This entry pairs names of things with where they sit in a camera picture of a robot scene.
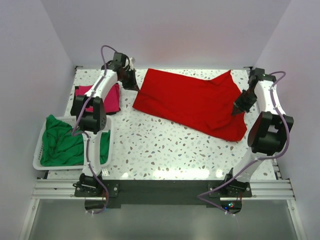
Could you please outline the red t shirt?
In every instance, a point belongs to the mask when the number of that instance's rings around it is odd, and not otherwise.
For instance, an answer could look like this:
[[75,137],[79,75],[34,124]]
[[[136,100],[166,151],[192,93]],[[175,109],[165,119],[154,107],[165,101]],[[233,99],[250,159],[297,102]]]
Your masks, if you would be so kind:
[[204,80],[150,68],[133,108],[212,137],[238,142],[247,132],[244,114],[232,114],[240,93],[230,70]]

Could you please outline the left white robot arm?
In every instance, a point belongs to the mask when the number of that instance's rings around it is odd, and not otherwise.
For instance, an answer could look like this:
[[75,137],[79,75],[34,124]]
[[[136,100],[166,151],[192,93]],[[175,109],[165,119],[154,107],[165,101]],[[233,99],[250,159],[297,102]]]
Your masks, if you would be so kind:
[[113,59],[105,62],[100,75],[92,87],[74,100],[76,123],[84,144],[84,164],[82,173],[86,177],[97,178],[102,167],[100,163],[100,142],[102,131],[107,124],[104,99],[111,88],[121,82],[126,90],[139,91],[134,68],[135,59],[124,53],[115,52]]

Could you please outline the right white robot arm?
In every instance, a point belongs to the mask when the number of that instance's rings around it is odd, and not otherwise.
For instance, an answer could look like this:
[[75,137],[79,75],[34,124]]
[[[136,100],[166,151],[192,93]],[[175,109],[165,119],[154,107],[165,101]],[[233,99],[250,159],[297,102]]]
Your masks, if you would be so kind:
[[277,93],[280,80],[282,78],[277,78],[275,72],[252,68],[248,89],[234,101],[234,116],[248,113],[253,106],[257,107],[259,115],[248,133],[245,155],[224,178],[222,189],[227,196],[233,197],[241,188],[246,188],[262,162],[280,158],[288,150],[294,119],[281,106]]

